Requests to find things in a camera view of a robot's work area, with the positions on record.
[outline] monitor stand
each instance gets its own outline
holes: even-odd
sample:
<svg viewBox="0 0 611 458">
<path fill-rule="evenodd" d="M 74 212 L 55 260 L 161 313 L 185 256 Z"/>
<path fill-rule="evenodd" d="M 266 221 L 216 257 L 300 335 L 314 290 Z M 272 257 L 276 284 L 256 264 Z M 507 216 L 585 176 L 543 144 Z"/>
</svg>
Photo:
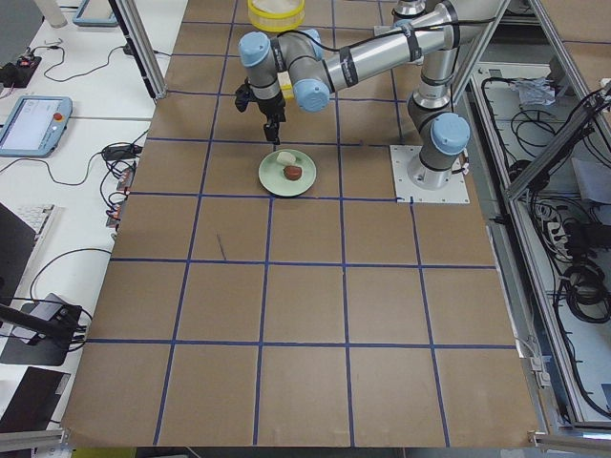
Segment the monitor stand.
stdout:
<svg viewBox="0 0 611 458">
<path fill-rule="evenodd" d="M 78 323 L 80 318 L 81 308 L 75 305 L 64 304 L 63 308 L 68 311 L 74 321 Z M 33 303 L 23 305 L 21 311 L 30 313 L 34 309 Z M 55 318 L 50 322 L 58 323 Z M 66 360 L 68 349 L 70 348 L 71 340 L 36 338 L 35 344 L 24 343 L 21 339 L 8 339 L 2 355 L 0 355 L 0 363 L 3 364 L 27 364 L 27 365 L 62 365 Z"/>
</svg>

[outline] white mounting plate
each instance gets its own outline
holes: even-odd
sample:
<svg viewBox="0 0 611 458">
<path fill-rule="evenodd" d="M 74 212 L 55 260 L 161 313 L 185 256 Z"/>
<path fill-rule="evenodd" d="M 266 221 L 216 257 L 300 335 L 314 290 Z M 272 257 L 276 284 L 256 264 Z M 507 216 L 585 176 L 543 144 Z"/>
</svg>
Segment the white mounting plate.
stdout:
<svg viewBox="0 0 611 458">
<path fill-rule="evenodd" d="M 420 146 L 390 145 L 390 160 L 392 161 L 392 175 L 394 177 L 394 193 L 399 203 L 469 203 L 469 193 L 462 174 L 455 174 L 443 188 L 429 191 L 416 186 L 408 177 L 408 162 L 418 153 Z M 458 159 L 453 169 L 460 169 Z"/>
</svg>

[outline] white desk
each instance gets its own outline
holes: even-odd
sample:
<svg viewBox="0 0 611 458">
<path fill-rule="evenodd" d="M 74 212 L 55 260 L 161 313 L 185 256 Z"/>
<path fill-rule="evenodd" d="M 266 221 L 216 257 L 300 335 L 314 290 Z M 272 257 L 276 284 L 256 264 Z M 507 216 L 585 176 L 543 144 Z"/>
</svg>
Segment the white desk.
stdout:
<svg viewBox="0 0 611 458">
<path fill-rule="evenodd" d="M 89 157 L 103 146 L 117 141 L 132 141 L 148 128 L 146 121 L 116 121 L 98 119 L 72 119 L 62 136 L 59 147 L 48 158 L 55 177 L 62 181 L 79 181 L 83 178 Z M 0 168 L 12 158 L 0 158 Z M 0 196 L 9 208 L 27 203 L 54 203 L 60 211 L 53 222 L 42 250 L 38 252 L 18 291 L 18 296 L 28 295 L 33 276 L 49 260 L 64 252 L 83 247 L 112 250 L 112 230 L 105 227 L 106 205 L 99 193 L 99 183 L 106 174 L 106 166 L 100 157 L 93 164 L 88 180 L 79 187 L 60 186 L 51 182 L 43 164 L 20 162 L 0 175 Z M 105 195 L 116 187 L 116 180 L 108 179 Z M 41 276 L 35 287 L 37 297 L 55 293 L 70 303 L 82 305 L 87 311 L 95 311 L 109 256 L 100 252 L 82 252 L 69 255 L 53 264 Z M 5 325 L 1 334 L 7 334 Z M 0 339 L 0 351 L 6 339 Z M 53 415 L 61 419 L 74 374 L 80 360 L 80 351 L 69 353 L 66 362 L 51 370 L 72 374 L 67 389 Z M 0 364 L 0 414 L 11 400 L 14 390 L 26 371 L 25 365 Z"/>
<path fill-rule="evenodd" d="M 171 53 L 187 0 L 137 0 L 136 3 L 153 48 Z M 35 48 L 62 40 L 59 46 L 66 50 L 66 59 L 61 66 L 51 70 L 51 77 L 63 79 L 84 73 L 104 64 L 112 48 L 125 45 L 119 27 L 78 27 L 72 22 L 74 13 L 64 13 L 67 26 L 54 29 L 45 21 L 31 44 Z M 67 96 L 73 100 L 74 117 L 150 120 L 153 116 L 155 103 L 146 91 L 136 60 L 122 50 L 113 52 L 108 67 L 65 83 L 51 81 L 43 75 L 61 60 L 61 50 L 41 49 L 35 53 L 42 56 L 40 67 L 27 88 L 15 90 L 9 97 L 0 99 L 0 118 L 5 118 L 19 95 L 24 94 Z M 158 54 L 163 74 L 169 60 L 169 57 Z"/>
</svg>

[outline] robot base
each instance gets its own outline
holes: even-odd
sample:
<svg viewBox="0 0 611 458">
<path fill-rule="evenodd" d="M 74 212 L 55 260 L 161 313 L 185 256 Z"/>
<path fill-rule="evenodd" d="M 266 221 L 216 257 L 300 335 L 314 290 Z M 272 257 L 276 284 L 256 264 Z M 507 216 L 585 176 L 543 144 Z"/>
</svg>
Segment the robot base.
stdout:
<svg viewBox="0 0 611 458">
<path fill-rule="evenodd" d="M 394 192 L 397 201 L 410 203 L 459 203 L 468 204 L 469 194 L 467 185 L 462 174 L 449 174 L 447 177 L 427 177 L 431 186 L 445 183 L 441 188 L 428 190 L 421 188 L 410 178 L 408 170 L 410 161 L 420 153 L 420 146 L 410 145 L 391 145 L 390 160 L 392 161 L 392 174 L 394 176 Z M 460 168 L 458 160 L 454 164 L 454 169 Z"/>
</svg>

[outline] plate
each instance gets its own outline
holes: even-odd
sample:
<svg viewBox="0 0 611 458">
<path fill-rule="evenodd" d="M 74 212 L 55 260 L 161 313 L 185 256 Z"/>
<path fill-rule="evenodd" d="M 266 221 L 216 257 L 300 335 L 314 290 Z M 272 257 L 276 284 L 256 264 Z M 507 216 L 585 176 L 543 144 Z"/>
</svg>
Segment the plate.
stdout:
<svg viewBox="0 0 611 458">
<path fill-rule="evenodd" d="M 276 161 L 278 153 L 286 151 L 297 160 L 295 165 L 302 168 L 302 176 L 291 181 L 284 176 L 284 165 Z M 272 194 L 283 198 L 292 198 L 307 191 L 316 180 L 316 164 L 305 153 L 297 150 L 279 150 L 267 155 L 259 166 L 259 181 Z"/>
</svg>

